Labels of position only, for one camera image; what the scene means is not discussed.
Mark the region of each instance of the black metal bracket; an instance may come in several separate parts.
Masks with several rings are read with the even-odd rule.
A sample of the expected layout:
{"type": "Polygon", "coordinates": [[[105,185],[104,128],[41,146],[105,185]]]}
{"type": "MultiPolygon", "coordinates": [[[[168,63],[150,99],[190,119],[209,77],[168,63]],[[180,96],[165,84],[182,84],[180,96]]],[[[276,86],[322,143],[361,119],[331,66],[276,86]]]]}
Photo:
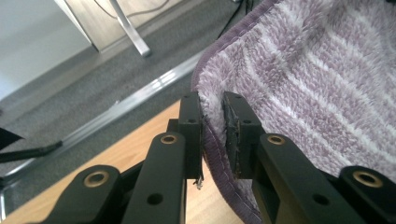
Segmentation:
{"type": "Polygon", "coordinates": [[[396,185],[384,175],[359,166],[325,174],[288,137],[259,133],[241,95],[225,92],[223,107],[231,168],[253,179],[265,223],[396,223],[396,185]]]}
{"type": "MultiPolygon", "coordinates": [[[[384,175],[359,166],[328,175],[288,137],[265,133],[241,95],[225,92],[223,108],[234,177],[252,179],[265,223],[396,223],[396,185],[384,175]]],[[[203,179],[201,141],[192,92],[145,161],[122,174],[103,165],[79,173],[42,223],[184,223],[186,179],[203,179]]]]}

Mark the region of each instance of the black cable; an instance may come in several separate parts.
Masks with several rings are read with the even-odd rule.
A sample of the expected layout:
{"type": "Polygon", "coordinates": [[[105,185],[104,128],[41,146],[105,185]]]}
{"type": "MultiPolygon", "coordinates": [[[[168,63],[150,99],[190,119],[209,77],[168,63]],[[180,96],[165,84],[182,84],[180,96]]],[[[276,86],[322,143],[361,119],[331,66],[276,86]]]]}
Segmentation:
{"type": "Polygon", "coordinates": [[[223,27],[223,29],[221,30],[220,34],[218,35],[218,39],[219,37],[221,37],[225,30],[227,29],[228,25],[230,25],[230,23],[233,21],[233,18],[235,18],[236,14],[239,12],[239,10],[241,9],[242,3],[244,2],[244,0],[239,2],[238,8],[235,10],[235,12],[233,13],[233,15],[231,16],[230,19],[228,19],[227,23],[225,24],[225,26],[223,27]]]}
{"type": "Polygon", "coordinates": [[[134,13],[129,14],[129,15],[126,16],[126,17],[129,18],[129,17],[133,17],[133,16],[138,16],[138,15],[142,15],[142,14],[147,14],[147,13],[150,13],[150,12],[155,12],[155,11],[158,11],[158,10],[160,10],[161,8],[165,7],[166,4],[168,4],[168,3],[169,3],[169,0],[165,0],[165,1],[163,2],[163,4],[160,5],[160,6],[158,6],[158,7],[155,7],[155,8],[146,10],[146,11],[134,12],[134,13]]]}
{"type": "Polygon", "coordinates": [[[111,15],[107,10],[105,10],[105,9],[102,7],[102,5],[100,5],[96,0],[93,0],[93,1],[96,3],[97,6],[99,6],[99,8],[101,8],[101,9],[107,14],[107,16],[109,16],[109,17],[111,17],[111,18],[113,18],[113,19],[116,19],[116,18],[117,18],[117,17],[111,15]]]}
{"type": "MultiPolygon", "coordinates": [[[[96,3],[97,6],[99,6],[99,8],[101,8],[101,9],[107,14],[107,16],[109,16],[109,17],[111,17],[111,18],[113,18],[113,19],[116,19],[116,18],[117,18],[117,17],[111,15],[107,10],[105,10],[105,9],[97,2],[97,0],[93,0],[93,1],[96,3]]],[[[130,17],[133,17],[133,16],[138,16],[138,15],[143,15],[143,14],[148,14],[148,13],[151,13],[151,12],[155,12],[155,11],[158,11],[158,10],[162,9],[163,7],[165,7],[168,3],[169,3],[169,0],[165,0],[165,1],[164,1],[160,6],[158,6],[158,7],[155,7],[155,8],[149,9],[149,10],[145,10],[145,11],[134,12],[134,13],[131,13],[131,14],[127,15],[126,17],[127,17],[127,18],[130,18],[130,17]]]]}

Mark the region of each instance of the purple towel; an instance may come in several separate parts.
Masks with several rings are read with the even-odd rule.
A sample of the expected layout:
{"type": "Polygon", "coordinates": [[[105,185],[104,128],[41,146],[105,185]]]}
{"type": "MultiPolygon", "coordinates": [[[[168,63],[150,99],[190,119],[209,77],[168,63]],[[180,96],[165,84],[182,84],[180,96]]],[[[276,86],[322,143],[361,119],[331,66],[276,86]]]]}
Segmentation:
{"type": "Polygon", "coordinates": [[[207,117],[206,162],[246,223],[262,218],[251,182],[230,170],[224,91],[245,96],[265,131],[319,169],[361,165],[396,181],[396,7],[385,0],[266,0],[209,48],[192,88],[207,117]]]}

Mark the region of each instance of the floor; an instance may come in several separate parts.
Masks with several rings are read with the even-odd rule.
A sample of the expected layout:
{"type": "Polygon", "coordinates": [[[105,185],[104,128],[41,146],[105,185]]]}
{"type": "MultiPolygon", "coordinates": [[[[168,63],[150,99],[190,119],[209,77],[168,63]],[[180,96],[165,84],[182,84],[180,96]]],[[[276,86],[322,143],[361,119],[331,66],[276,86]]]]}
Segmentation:
{"type": "MultiPolygon", "coordinates": [[[[38,106],[21,108],[24,113],[18,116],[3,115],[4,118],[7,117],[6,121],[2,121],[3,127],[26,138],[9,150],[45,146],[63,139],[153,79],[207,48],[218,38],[237,7],[236,3],[228,0],[203,0],[184,12],[170,15],[177,16],[172,20],[159,21],[157,24],[161,26],[156,29],[151,26],[140,28],[139,32],[152,49],[148,58],[142,58],[126,38],[100,56],[85,52],[86,55],[81,56],[83,60],[78,59],[78,62],[95,58],[95,66],[74,61],[71,64],[77,64],[78,69],[74,67],[71,70],[74,69],[76,73],[85,71],[84,74],[74,81],[69,80],[69,85],[45,101],[37,97],[38,106]],[[98,57],[102,57],[102,61],[97,61],[98,57]]],[[[245,10],[242,8],[233,23],[244,16],[245,10]]],[[[66,66],[64,72],[70,72],[70,69],[66,66]]],[[[7,213],[177,101],[183,93],[190,91],[190,83],[191,75],[188,75],[59,155],[56,160],[43,162],[30,170],[29,175],[5,191],[7,213]]],[[[29,98],[27,95],[18,97],[20,100],[23,97],[29,98]]],[[[3,174],[6,174],[7,168],[15,167],[15,164],[2,164],[1,167],[3,174]]]]}
{"type": "MultiPolygon", "coordinates": [[[[127,15],[130,23],[134,27],[139,27],[162,13],[169,13],[168,11],[172,7],[177,7],[177,4],[184,4],[183,2],[186,1],[189,0],[119,0],[117,2],[120,4],[123,13],[127,15]],[[140,14],[140,12],[147,12],[152,9],[155,10],[150,13],[140,14]]],[[[100,51],[108,48],[125,35],[117,20],[117,13],[111,6],[110,1],[66,0],[65,2],[69,5],[88,38],[100,51]]]]}

